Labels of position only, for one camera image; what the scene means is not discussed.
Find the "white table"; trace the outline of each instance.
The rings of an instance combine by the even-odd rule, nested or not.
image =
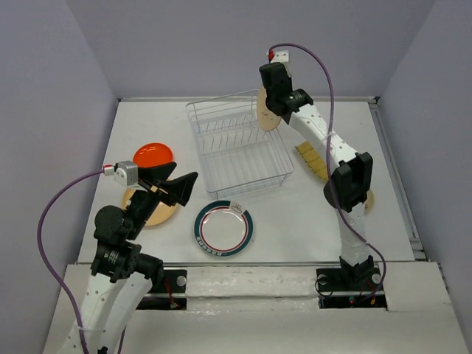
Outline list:
[[[174,152],[178,166],[173,176],[200,172],[187,102],[121,102],[111,132],[104,164],[132,159],[149,142],[163,142]],[[330,105],[316,104],[324,117]],[[199,249],[192,226],[201,208],[211,200],[203,176],[195,184],[190,202],[162,225],[145,228],[137,243],[142,252],[172,263],[305,263],[337,262],[340,255],[339,227],[335,212],[326,202],[322,183],[305,165],[294,146],[304,139],[285,124],[279,127],[295,171],[279,188],[235,198],[251,213],[254,242],[240,254],[221,259]],[[335,130],[358,151],[374,159],[372,190],[375,205],[366,216],[367,239],[387,260],[413,260],[409,233],[400,213],[397,196],[387,170],[380,142],[366,102],[336,103]],[[124,189],[112,178],[100,176],[91,207],[79,263],[94,259],[94,217],[105,205],[120,206]]]
[[[135,312],[122,353],[467,354],[437,265],[388,268],[388,311],[319,309],[315,267],[188,268],[187,310]],[[89,274],[88,265],[67,268],[79,302]],[[73,319],[61,291],[44,353],[57,352]]]

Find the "wire dish rack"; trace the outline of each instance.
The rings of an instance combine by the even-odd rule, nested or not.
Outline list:
[[[279,131],[259,128],[257,94],[246,91],[186,106],[212,199],[279,186],[294,171]]]

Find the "gray wall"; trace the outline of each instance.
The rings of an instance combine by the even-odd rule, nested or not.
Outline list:
[[[0,352],[39,353],[58,284],[39,257],[42,209],[100,167],[117,101],[64,0],[6,0],[0,12]],[[96,181],[52,210],[44,244],[60,273],[77,253]]]
[[[336,95],[380,95],[433,0],[67,0],[119,97],[221,95],[258,88],[272,44],[316,51]],[[295,84],[326,79],[292,53]]]
[[[472,1],[439,0],[381,110],[427,255],[472,350]]]

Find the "tan round object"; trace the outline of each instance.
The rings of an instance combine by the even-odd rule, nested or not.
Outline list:
[[[375,202],[374,192],[372,190],[368,190],[367,191],[367,200],[364,204],[364,206],[366,208],[366,214],[369,214],[370,210],[374,206],[374,202]]]
[[[263,131],[272,131],[277,128],[282,118],[269,111],[266,106],[266,98],[266,89],[261,85],[259,96],[257,96],[257,120],[259,120],[259,126]]]
[[[131,199],[131,196],[134,194],[135,190],[128,188],[125,191],[122,199],[122,207],[126,209],[127,202]],[[168,206],[164,203],[159,203],[154,213],[150,216],[149,220],[146,223],[146,226],[155,226],[163,223],[168,218],[172,216],[172,214],[177,210],[177,204],[174,206]]]

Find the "plate with red ring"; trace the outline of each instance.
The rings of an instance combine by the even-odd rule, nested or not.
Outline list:
[[[198,213],[193,233],[202,251],[215,257],[229,257],[249,245],[254,224],[240,204],[214,201]]]

